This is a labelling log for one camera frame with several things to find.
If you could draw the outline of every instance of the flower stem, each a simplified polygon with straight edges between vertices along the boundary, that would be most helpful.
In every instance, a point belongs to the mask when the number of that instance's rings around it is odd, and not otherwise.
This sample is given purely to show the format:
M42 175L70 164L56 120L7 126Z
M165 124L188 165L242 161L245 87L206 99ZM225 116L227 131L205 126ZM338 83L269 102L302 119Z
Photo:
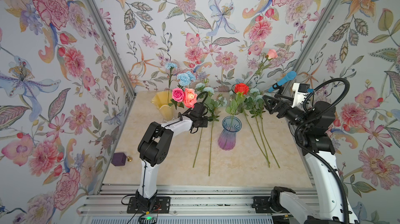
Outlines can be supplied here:
M200 139L199 139L199 144L197 145L197 151L196 151L196 156L194 157L193 167L194 167L194 164L196 163L197 153L199 152L200 141L201 141L201 135L202 135L202 134L203 134L203 128L201 129L201 132L200 132Z
M261 116L260 116L260 118L261 118L262 134L264 135L265 141L266 141L268 147L270 148L270 151L271 151L271 153L272 153L272 156L274 157L275 162L276 162L276 164L277 164L277 167L280 168L279 163L278 163L278 161L277 161L276 158L275 158L274 152L273 152L273 150L271 149L271 147L270 147L270 145L269 145L269 143L268 143L268 141L267 141L267 137L265 137L265 134L264 134L264 126L263 126L263 118L262 118Z
M358 167L356 169L354 169L353 171L347 173L345 176L343 176L343 180L346 179L347 177L351 176L352 174L355 174L357 172L362 172L363 169L361 167Z
M267 161L268 161L268 167L271 167L270 166L270 160L268 159L268 153L267 153L267 149L265 148L265 144L264 144L264 141L263 141L263 136L261 135L261 131L260 131L260 127L258 126L258 120L257 120L257 116L255 117L256 118L256 122L257 122L257 128L258 128L258 132L260 133L260 137L261 137L261 142L262 142L262 145L264 146L264 150L265 150L265 155L266 155L266 158L267 158Z
M25 99L24 99L24 97L22 95L20 95L20 99L30 110L32 110L32 107L25 101ZM44 120L44 121L49 123L49 120L44 118L42 115L39 115L39 117L42 118L42 120Z
M265 154L264 154L263 150L261 149L260 145L258 144L258 141L257 141L256 135L254 134L253 128L251 127L251 125L250 125L250 122L249 122L249 121L248 121L248 119L247 119L247 115L246 115L246 113L245 113L244 111L243 111L243 114L244 114L244 117L246 118L247 124L249 124L249 126L250 126L250 129L251 129L251 131L252 131L252 133L253 133L254 139L256 140L256 143L257 143L257 146L258 146L258 148L260 149L260 151L261 151L262 155L265 157L265 159L266 159L266 160L267 160L267 162L268 162L268 159L267 159L267 157L265 156Z
M211 123L210 159L208 160L208 176L210 176L211 173L211 145L213 143L213 127L214 127L214 121Z

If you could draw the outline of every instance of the blue carnation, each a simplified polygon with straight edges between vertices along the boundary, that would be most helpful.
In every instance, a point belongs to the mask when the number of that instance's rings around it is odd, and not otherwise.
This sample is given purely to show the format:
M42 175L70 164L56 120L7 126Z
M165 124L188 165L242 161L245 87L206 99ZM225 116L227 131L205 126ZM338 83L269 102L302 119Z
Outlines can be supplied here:
M177 66L175 63L173 63L173 62L168 62L167 64L165 64L165 68L166 68L167 70L171 70L171 68L176 69L176 68L178 68L178 66Z
M190 78L189 78L189 76L188 76L187 73L177 74L177 75L176 75L176 78L177 78L178 80L180 80L180 81L179 81L179 85L181 85L181 86L183 86L183 87L188 86L188 85L190 85L190 83L191 83L191 80L190 80Z

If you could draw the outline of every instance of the blue gradient vase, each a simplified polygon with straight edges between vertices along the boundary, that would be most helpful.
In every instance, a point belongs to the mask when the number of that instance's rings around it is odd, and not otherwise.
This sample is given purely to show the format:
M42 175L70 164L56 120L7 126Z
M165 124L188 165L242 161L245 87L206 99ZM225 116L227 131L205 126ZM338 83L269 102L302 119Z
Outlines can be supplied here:
M224 130L218 137L218 146L223 150L231 150L236 144L236 133L242 129L242 122L234 116L227 116L222 120Z

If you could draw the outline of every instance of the red rose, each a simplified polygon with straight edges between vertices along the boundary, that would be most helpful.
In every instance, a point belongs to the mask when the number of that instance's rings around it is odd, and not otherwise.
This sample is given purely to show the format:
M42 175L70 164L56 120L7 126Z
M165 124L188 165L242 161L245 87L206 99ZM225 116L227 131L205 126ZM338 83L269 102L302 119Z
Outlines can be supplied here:
M248 91L249 91L249 87L244 83L239 83L239 84L236 84L236 86L235 86L235 93L240 92L240 93L243 93L244 95L247 95Z
M62 33L60 35L60 41L62 44L68 44L68 40L69 40L69 38L66 34Z

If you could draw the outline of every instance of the light blue flower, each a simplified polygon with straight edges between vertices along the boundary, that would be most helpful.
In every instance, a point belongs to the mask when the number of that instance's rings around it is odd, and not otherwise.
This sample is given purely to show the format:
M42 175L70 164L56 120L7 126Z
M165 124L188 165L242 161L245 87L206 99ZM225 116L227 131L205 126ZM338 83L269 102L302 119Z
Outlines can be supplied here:
M211 94L215 94L214 89L213 89L212 87L205 87L205 88L203 89L203 91L207 91L207 92L209 92L209 93L211 93Z
M112 117L111 116L106 116L104 118L104 122L108 123L110 125L113 125L115 123L117 123L117 125L121 125L122 121L124 120L124 107L122 108L122 110L117 113L117 109L115 107L112 108Z
M190 78L189 78L189 75L188 75L187 73L180 73L180 74L177 74L177 75L176 75L176 78L177 78L178 80L180 80L180 81L179 81L179 85L181 85L181 86L183 86L183 87L188 86L188 85L191 83Z
M204 88L205 86L206 86L206 85L205 85L204 83L200 82L200 83L196 84L195 89L202 89L202 88Z
M43 81L31 81L35 78L31 73L31 66L19 56L14 57L15 62L10 62L9 72L15 77L9 77L0 72L0 88L4 88L9 97L23 95L29 98L32 103L32 112L29 115L29 120L32 122L42 113L42 106L36 99L40 91L51 93L58 88L60 80L53 81L45 79Z
M236 30L235 25L232 23L229 23L226 19L229 19L229 16L234 10L233 3L225 4L225 6L222 6L220 9L220 1L221 0L209 0L208 1L208 6L210 7L212 13L211 13L211 18L216 21L214 30L211 32L207 33L207 36L216 36L218 33L218 29L220 27L224 27L225 30L229 34L236 34L239 33L238 30Z
M171 70L171 68L176 69L176 68L178 68L178 66L173 62L168 62L167 64L165 64L165 68L167 70Z

